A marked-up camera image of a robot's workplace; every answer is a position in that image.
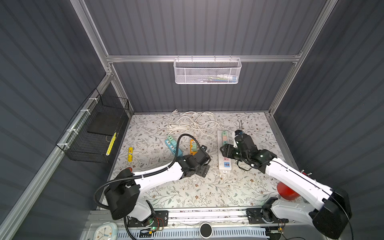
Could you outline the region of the orange power strip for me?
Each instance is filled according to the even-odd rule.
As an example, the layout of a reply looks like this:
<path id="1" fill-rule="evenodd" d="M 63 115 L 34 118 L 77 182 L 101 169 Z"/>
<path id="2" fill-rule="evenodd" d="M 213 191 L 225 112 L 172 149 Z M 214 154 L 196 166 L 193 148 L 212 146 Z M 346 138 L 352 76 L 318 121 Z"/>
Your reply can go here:
<path id="1" fill-rule="evenodd" d="M 193 139 L 190 140 L 190 154 L 195 155 L 198 151 L 198 145 L 197 142 Z"/>

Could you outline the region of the white power strip pastel sockets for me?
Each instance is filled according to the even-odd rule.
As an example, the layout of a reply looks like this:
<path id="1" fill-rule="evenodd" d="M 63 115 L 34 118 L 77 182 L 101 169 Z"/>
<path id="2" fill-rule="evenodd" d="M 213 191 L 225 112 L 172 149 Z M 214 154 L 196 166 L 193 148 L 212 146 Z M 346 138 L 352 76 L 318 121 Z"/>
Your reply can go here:
<path id="1" fill-rule="evenodd" d="M 233 144 L 233 134 L 229 132 L 228 130 L 218 130 L 217 131 L 217 141 L 218 141 L 218 163 L 219 163 L 219 170 L 223 174 L 227 174 L 232 170 L 232 160 L 224 157 L 223 154 L 220 151 L 220 148 L 225 145 L 222 143 L 222 131 L 228 132 L 228 142 L 227 144 Z"/>

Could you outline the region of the blue power strip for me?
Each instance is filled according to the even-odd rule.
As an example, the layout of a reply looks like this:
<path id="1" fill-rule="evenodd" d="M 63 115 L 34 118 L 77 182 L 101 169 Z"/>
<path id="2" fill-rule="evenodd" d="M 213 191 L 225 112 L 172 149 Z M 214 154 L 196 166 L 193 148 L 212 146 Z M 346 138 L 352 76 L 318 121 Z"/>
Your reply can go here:
<path id="1" fill-rule="evenodd" d="M 177 149 L 175 149 L 171 143 L 168 141 L 168 139 L 166 138 L 165 139 L 165 144 L 167 145 L 167 147 L 170 149 L 170 151 L 173 153 L 173 155 L 176 155 L 176 151 Z"/>

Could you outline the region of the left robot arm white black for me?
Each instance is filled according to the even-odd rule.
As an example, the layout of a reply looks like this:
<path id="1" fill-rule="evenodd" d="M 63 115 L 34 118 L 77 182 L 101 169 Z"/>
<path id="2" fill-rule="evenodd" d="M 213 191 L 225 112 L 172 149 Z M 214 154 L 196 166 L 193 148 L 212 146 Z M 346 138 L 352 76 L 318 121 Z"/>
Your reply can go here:
<path id="1" fill-rule="evenodd" d="M 179 156 L 179 145 L 182 137 L 189 137 L 198 147 L 194 155 Z M 194 175 L 205 177 L 210 168 L 210 155 L 207 147 L 190 134 L 179 136 L 174 159 L 162 167 L 144 171 L 131 172 L 129 169 L 121 171 L 115 179 L 97 188 L 93 199 L 98 207 L 110 211 L 113 220 L 131 217 L 143 226 L 150 226 L 156 218 L 156 212 L 149 201 L 142 199 L 145 192 L 166 184 L 179 181 Z"/>

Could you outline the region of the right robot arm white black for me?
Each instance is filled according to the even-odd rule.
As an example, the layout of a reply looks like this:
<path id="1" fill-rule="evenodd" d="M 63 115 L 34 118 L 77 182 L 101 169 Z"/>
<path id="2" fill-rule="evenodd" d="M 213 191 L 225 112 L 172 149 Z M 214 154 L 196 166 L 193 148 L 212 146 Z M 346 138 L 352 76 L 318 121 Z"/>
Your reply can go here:
<path id="1" fill-rule="evenodd" d="M 352 218 L 346 191 L 323 185 L 292 168 L 274 153 L 259 150 L 251 136 L 244 132 L 238 130 L 235 134 L 233 144 L 220 147 L 223 157 L 243 162 L 277 179 L 307 201 L 305 204 L 296 204 L 284 198 L 270 198 L 260 211 L 264 222 L 288 219 L 313 226 L 330 239 L 336 240 L 342 235 Z"/>

